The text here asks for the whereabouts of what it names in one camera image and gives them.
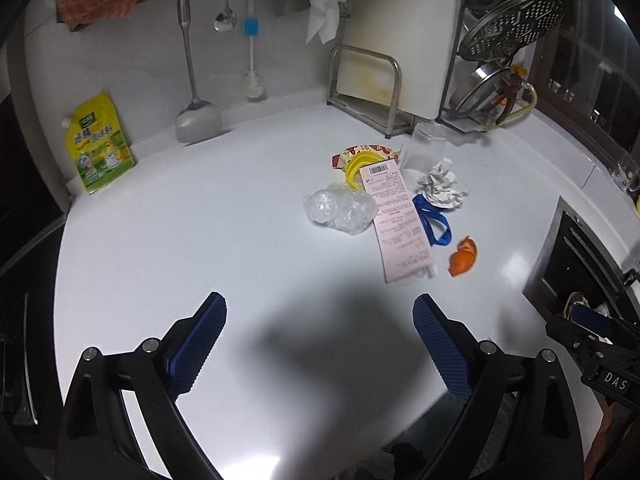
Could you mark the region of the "right hand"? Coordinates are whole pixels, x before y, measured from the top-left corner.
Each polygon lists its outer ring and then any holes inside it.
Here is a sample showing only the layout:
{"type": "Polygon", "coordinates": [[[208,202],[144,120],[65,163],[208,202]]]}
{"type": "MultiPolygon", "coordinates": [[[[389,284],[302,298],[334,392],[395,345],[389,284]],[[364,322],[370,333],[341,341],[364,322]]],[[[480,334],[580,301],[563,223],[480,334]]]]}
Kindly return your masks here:
{"type": "Polygon", "coordinates": [[[633,426],[634,415],[623,405],[613,402],[603,409],[600,427],[585,458],[585,479],[597,477],[598,470],[612,460],[633,426]]]}

